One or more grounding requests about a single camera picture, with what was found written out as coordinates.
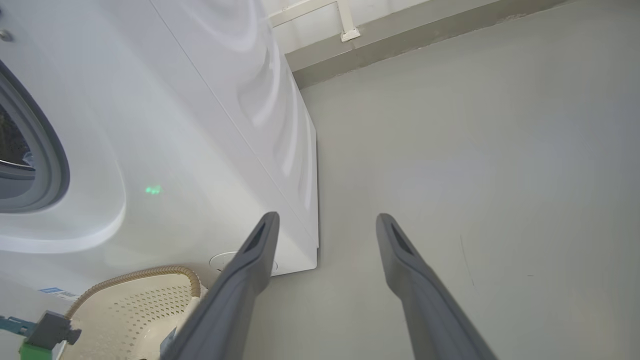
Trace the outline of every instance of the gray floor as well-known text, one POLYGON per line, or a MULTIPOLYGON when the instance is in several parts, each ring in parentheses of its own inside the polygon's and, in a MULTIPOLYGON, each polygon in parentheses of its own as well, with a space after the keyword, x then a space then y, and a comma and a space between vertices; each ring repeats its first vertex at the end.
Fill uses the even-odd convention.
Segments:
POLYGON ((245 359, 412 358, 380 212, 499 358, 636 359, 638 19, 579 1, 305 89, 319 267, 272 280, 245 359))

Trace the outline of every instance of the washing machine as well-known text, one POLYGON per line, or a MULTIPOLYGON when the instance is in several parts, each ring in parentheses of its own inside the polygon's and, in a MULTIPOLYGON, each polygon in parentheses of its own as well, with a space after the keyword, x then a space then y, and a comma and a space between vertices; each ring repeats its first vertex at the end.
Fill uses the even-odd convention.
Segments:
POLYGON ((316 131, 259 0, 0 0, 0 275, 205 285, 267 211, 316 267, 316 131))

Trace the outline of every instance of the plastic basket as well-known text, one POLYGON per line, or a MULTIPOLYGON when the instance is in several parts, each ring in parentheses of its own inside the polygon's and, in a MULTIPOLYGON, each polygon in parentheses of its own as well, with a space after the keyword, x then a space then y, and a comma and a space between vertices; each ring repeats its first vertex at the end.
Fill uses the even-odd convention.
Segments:
POLYGON ((60 359, 155 360, 160 344, 194 309, 198 276, 183 266, 162 266, 101 282, 84 293, 67 318, 82 329, 60 359))

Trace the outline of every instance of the bolt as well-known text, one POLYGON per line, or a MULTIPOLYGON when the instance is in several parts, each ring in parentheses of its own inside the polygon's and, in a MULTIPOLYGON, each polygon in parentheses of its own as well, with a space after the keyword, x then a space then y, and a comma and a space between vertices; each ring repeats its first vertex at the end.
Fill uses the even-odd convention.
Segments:
POLYGON ((11 33, 6 29, 2 29, 0 30, 0 40, 6 42, 13 41, 13 36, 11 36, 11 33))

